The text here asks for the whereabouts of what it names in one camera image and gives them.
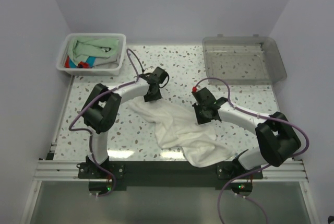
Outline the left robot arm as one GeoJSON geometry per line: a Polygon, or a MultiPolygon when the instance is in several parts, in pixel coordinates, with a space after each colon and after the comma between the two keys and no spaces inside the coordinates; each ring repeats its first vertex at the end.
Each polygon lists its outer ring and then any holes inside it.
{"type": "Polygon", "coordinates": [[[152,73],[143,73],[134,81],[107,87],[97,84],[91,91],[82,109],[84,124],[90,134],[88,159],[93,162],[90,172],[96,178],[105,177],[109,171],[105,163],[109,160],[107,151],[108,132],[114,125],[120,105],[137,97],[144,102],[162,98],[160,89],[169,81],[169,74],[160,67],[152,73]]]}

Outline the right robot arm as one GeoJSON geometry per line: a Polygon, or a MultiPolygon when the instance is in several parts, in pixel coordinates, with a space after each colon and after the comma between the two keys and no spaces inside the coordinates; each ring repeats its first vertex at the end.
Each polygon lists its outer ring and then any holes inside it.
{"type": "Polygon", "coordinates": [[[258,147],[242,152],[233,160],[232,171],[237,178],[245,178],[252,169],[264,164],[279,167],[301,147],[293,127],[280,112],[269,115],[247,111],[232,105],[225,97],[215,98],[207,88],[193,87],[192,94],[198,124],[213,120],[232,123],[256,136],[258,147]]]}

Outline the mint green towel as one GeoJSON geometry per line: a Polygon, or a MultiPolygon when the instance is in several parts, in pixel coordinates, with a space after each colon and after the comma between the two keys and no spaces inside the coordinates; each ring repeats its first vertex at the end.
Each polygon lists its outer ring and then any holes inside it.
{"type": "Polygon", "coordinates": [[[88,57],[95,57],[95,65],[115,62],[118,58],[120,41],[114,37],[74,37],[68,45],[67,55],[78,65],[88,57]]]}

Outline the white towel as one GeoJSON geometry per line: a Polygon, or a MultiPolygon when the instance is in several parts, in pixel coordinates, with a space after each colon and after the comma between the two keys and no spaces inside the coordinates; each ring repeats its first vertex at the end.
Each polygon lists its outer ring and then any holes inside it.
{"type": "Polygon", "coordinates": [[[199,125],[195,113],[170,101],[130,100],[129,107],[149,123],[154,123],[157,144],[162,149],[180,147],[194,167],[203,168],[231,158],[234,151],[217,139],[211,124],[199,125]]]}

